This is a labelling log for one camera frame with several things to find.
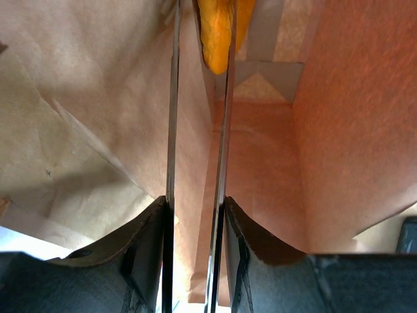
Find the red paper bag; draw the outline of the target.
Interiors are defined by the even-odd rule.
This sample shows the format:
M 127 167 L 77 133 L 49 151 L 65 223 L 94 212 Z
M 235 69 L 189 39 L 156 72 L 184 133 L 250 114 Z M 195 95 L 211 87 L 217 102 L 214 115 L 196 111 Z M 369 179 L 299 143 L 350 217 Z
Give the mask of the red paper bag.
M 1 222 L 75 250 L 165 191 L 174 1 L 1 2 Z M 227 194 L 303 251 L 416 203 L 416 2 L 258 1 Z

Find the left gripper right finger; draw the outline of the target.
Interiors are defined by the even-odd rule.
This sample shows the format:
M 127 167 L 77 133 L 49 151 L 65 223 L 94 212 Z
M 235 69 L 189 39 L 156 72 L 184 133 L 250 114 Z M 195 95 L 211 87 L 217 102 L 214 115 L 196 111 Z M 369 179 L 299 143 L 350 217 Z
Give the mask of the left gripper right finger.
M 414 254 L 306 254 L 225 200 L 233 312 L 415 312 Z

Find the orange bread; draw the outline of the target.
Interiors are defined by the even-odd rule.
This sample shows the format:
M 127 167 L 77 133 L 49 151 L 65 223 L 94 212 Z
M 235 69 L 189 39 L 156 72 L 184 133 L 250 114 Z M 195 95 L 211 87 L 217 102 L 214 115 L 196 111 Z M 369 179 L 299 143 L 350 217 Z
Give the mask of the orange bread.
M 255 7 L 254 0 L 198 0 L 201 43 L 206 66 L 215 75 L 227 70 L 233 17 L 237 17 L 235 49 L 239 50 Z

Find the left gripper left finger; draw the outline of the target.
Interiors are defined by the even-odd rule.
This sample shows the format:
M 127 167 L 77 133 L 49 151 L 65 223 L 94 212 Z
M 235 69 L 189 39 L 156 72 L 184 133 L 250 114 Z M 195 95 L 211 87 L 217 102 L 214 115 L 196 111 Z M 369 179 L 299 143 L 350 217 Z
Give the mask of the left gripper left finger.
M 103 238 L 42 261 L 1 253 L 2 312 L 154 312 L 165 198 Z

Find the metal tongs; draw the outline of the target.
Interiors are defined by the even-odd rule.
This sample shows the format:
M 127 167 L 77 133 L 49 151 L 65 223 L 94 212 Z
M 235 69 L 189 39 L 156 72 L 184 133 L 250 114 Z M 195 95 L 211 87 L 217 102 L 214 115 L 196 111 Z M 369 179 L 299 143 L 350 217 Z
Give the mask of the metal tongs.
M 162 312 L 193 292 L 212 139 L 214 76 L 203 62 L 197 1 L 174 1 L 165 189 Z

